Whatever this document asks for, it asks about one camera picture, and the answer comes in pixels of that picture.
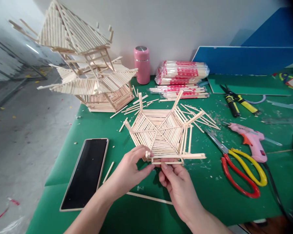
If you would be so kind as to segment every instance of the glue gun trigger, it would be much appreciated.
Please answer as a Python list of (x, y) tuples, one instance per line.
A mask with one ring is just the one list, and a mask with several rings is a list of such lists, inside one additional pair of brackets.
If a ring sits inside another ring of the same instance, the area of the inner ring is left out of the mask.
[(246, 135), (244, 135), (244, 134), (241, 134), (241, 135), (242, 135), (243, 138), (244, 138), (244, 142), (243, 142), (243, 144), (248, 144), (248, 145), (250, 145), (250, 146), (253, 146), (252, 143), (250, 142), (250, 140), (247, 138)]

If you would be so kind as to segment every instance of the green paper sheet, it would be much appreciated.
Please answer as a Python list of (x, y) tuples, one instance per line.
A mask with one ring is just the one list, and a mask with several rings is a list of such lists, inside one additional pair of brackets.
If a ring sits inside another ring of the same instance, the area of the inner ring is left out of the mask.
[(213, 93), (224, 94), (220, 85), (228, 87), (236, 94), (289, 96), (290, 91), (282, 81), (272, 76), (209, 75), (208, 81)]

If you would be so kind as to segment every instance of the green table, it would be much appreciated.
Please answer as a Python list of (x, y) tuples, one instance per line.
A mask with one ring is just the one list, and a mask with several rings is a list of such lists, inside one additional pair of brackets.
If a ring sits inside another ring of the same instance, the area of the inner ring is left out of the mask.
[[(148, 88), (154, 87), (153, 80), (145, 86), (139, 85), (135, 79), (132, 83), (143, 95), (149, 95), (146, 98), (147, 101), (159, 98), (158, 94), (150, 94), (147, 91)], [(261, 99), (259, 96), (248, 96), (247, 98), (253, 101)], [(293, 103), (293, 91), (292, 96), (289, 97), (268, 97), (267, 99), (288, 104)], [(280, 147), (267, 141), (262, 141), (262, 145), (269, 158), (268, 165), (278, 187), (280, 198), (286, 211), (293, 213), (293, 151), (281, 152), (292, 149), (293, 125), (265, 125), (261, 122), (262, 117), (293, 117), (293, 110), (272, 106), (270, 103), (263, 102), (257, 105), (263, 114), (256, 118), (238, 104), (242, 117), (246, 118), (244, 120), (232, 118), (230, 110), (224, 106), (224, 95), (212, 94), (207, 99), (181, 100), (180, 103), (201, 107), (210, 114), (221, 127), (220, 131), (211, 129), (212, 132), (227, 147), (241, 149), (250, 154), (249, 147), (242, 144), (242, 136), (221, 125), (222, 121), (248, 126), (262, 132), (266, 137), (282, 143), (283, 146)], [(173, 102), (155, 102), (148, 109), (171, 109), (172, 106)], [(131, 124), (133, 123), (136, 117), (134, 112), (126, 116), (120, 113), (110, 119), (111, 113), (90, 113), (86, 106), (81, 105), (77, 115), (81, 116), (81, 118), (74, 121), (69, 131), (54, 168), (45, 184), (44, 193), (27, 233), (63, 233), (79, 214), (79, 212), (59, 212), (59, 208), (85, 139), (101, 137), (110, 139), (103, 177), (113, 161), (115, 161), (115, 165), (112, 172), (123, 155), (134, 147), (128, 130), (124, 128), (119, 132), (122, 121), (126, 117), (128, 117)], [(269, 183), (266, 187), (260, 187), (261, 197), (258, 199), (250, 199), (236, 191), (224, 175), (220, 161), (221, 152), (208, 136), (201, 133), (196, 127), (192, 133), (191, 152), (206, 153), (207, 159), (186, 160), (185, 167), (191, 175), (203, 206), (225, 225), (229, 226), (281, 215)], [(239, 169), (242, 169), (235, 159), (233, 159), (233, 162)], [(253, 173), (258, 176), (254, 167), (250, 163), (246, 163)], [(145, 164), (142, 162), (138, 163), (139, 168), (143, 166)], [(251, 188), (232, 170), (230, 171), (234, 180), (243, 189), (251, 192)], [(148, 178), (131, 191), (170, 200), (166, 188), (163, 188), (159, 183), (158, 174), (158, 169), (152, 171)], [(190, 230), (179, 219), (173, 206), (125, 195), (111, 207), (101, 232), (190, 233)]]

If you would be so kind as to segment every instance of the hand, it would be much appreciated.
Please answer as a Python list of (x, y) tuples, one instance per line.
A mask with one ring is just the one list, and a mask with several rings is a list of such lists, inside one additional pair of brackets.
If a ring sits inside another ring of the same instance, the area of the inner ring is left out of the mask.
[(113, 174), (104, 183), (104, 186), (109, 186), (109, 191), (114, 194), (115, 200), (138, 185), (154, 169), (154, 165), (148, 165), (144, 169), (138, 170), (136, 164), (146, 155), (146, 151), (151, 152), (148, 147), (139, 145), (126, 153)]
[(205, 213), (195, 192), (189, 172), (180, 164), (167, 165), (174, 159), (161, 159), (159, 180), (167, 188), (172, 203), (181, 218), (188, 226), (195, 222), (196, 217)]

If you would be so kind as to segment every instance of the pink thermos bottle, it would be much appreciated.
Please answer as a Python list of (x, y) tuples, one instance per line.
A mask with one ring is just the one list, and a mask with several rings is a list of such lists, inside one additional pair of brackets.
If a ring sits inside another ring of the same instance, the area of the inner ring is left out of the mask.
[(134, 49), (134, 66), (138, 68), (137, 81), (141, 85), (150, 82), (150, 51), (145, 46), (137, 46)]

